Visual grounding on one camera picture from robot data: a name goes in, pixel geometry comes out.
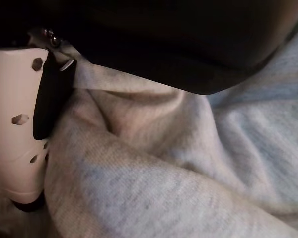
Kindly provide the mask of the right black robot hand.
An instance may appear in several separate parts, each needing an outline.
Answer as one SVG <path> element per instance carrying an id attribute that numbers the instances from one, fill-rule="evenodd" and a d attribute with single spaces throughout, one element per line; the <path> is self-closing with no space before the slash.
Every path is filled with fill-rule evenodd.
<path id="1" fill-rule="evenodd" d="M 0 184 L 45 202 L 49 137 L 77 60 L 209 95 L 260 71 L 298 30 L 298 0 L 0 0 Z"/>

